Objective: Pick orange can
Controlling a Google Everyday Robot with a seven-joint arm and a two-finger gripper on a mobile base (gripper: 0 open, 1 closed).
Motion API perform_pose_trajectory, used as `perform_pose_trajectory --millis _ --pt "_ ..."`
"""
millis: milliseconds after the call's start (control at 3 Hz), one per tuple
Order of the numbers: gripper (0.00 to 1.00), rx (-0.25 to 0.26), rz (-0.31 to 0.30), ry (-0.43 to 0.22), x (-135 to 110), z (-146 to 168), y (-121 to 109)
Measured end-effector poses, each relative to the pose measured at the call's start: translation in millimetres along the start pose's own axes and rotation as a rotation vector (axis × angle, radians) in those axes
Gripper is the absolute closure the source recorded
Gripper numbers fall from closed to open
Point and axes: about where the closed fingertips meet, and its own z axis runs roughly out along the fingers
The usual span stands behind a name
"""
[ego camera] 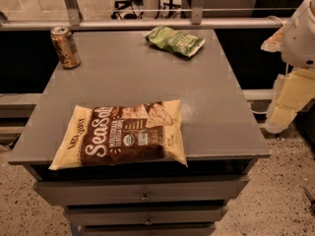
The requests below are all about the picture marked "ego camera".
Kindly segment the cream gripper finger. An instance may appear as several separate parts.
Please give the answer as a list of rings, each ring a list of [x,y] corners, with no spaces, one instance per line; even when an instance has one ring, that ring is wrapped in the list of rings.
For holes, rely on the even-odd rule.
[[[278,75],[267,110],[265,129],[272,134],[281,133],[314,97],[314,69],[294,68],[287,75]]]
[[[281,52],[284,28],[278,29],[272,36],[265,40],[261,49],[267,52]]]

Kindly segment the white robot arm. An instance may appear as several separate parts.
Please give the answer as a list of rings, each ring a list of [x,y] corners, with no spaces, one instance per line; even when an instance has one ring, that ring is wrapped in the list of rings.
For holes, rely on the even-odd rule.
[[[261,49],[279,51],[286,65],[292,66],[291,72],[276,78],[267,110],[265,129],[278,134],[315,97],[315,0],[304,0]]]

